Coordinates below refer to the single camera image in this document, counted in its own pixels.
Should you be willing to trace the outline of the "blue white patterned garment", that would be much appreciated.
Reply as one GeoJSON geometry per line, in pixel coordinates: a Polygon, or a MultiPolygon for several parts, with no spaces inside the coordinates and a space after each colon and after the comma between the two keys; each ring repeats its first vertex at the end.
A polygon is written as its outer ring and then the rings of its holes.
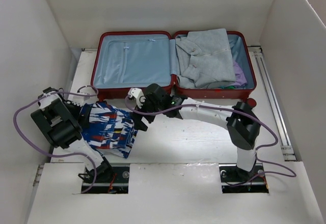
{"type": "Polygon", "coordinates": [[[96,102],[84,104],[80,115],[87,119],[81,134],[92,148],[125,159],[129,157],[138,133],[130,112],[96,102]]]}

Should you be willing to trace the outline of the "red suitcase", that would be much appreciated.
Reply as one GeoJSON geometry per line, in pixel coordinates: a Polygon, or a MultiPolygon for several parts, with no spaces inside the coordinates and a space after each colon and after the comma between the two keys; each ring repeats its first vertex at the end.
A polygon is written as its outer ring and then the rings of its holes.
{"type": "Polygon", "coordinates": [[[91,76],[91,84],[99,90],[98,99],[120,99],[131,88],[145,89],[158,84],[166,92],[202,99],[239,99],[246,101],[257,81],[242,33],[227,31],[233,61],[243,70],[247,85],[230,89],[185,89],[179,86],[179,61],[176,38],[188,32],[171,35],[165,31],[107,32],[100,37],[91,76]]]}

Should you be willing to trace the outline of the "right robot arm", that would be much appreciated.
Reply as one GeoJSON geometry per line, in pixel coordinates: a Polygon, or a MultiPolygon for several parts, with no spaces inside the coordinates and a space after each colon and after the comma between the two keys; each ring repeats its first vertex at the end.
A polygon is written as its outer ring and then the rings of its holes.
{"type": "Polygon", "coordinates": [[[260,124],[252,108],[238,102],[234,106],[222,106],[197,101],[183,95],[170,95],[158,84],[151,84],[145,90],[131,88],[127,99],[135,100],[132,120],[137,130],[147,131],[148,123],[152,123],[156,115],[163,114],[168,118],[196,120],[217,125],[228,131],[232,144],[237,148],[235,173],[241,180],[247,180],[254,174],[256,164],[256,138],[260,132],[260,124]]]}

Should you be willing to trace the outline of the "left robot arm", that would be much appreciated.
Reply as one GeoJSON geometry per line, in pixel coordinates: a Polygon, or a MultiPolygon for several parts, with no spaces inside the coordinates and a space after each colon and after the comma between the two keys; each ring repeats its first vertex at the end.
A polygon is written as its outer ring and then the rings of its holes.
{"type": "Polygon", "coordinates": [[[93,149],[83,138],[84,129],[90,128],[90,106],[82,106],[66,100],[59,90],[49,87],[43,90],[44,99],[38,102],[39,109],[31,113],[31,118],[55,148],[69,153],[83,153],[94,164],[85,161],[86,172],[78,176],[86,183],[107,183],[114,177],[114,170],[108,160],[93,149]]]}

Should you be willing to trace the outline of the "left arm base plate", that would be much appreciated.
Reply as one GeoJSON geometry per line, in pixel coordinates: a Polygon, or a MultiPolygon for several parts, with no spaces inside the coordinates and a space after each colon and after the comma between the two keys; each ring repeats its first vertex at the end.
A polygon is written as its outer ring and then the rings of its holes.
{"type": "Polygon", "coordinates": [[[92,180],[87,173],[78,174],[83,183],[83,194],[128,194],[130,165],[113,165],[113,175],[109,178],[97,177],[94,185],[89,189],[92,180]]]}

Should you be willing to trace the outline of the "purple t-shirt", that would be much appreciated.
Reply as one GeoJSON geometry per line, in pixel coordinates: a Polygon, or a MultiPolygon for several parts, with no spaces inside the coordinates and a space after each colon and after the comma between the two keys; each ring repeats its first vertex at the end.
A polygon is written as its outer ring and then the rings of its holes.
{"type": "Polygon", "coordinates": [[[239,64],[236,61],[233,61],[233,68],[236,76],[236,81],[233,84],[235,87],[243,87],[247,85],[247,79],[245,77],[245,74],[239,64]]]}

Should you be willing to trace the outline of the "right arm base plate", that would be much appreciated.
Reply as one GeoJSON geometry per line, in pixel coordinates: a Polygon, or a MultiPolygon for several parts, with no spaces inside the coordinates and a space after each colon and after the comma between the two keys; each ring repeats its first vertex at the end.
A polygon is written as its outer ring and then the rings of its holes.
{"type": "Polygon", "coordinates": [[[253,178],[263,170],[262,164],[254,165],[250,172],[238,168],[236,164],[220,164],[222,193],[269,193],[265,175],[253,178]]]}

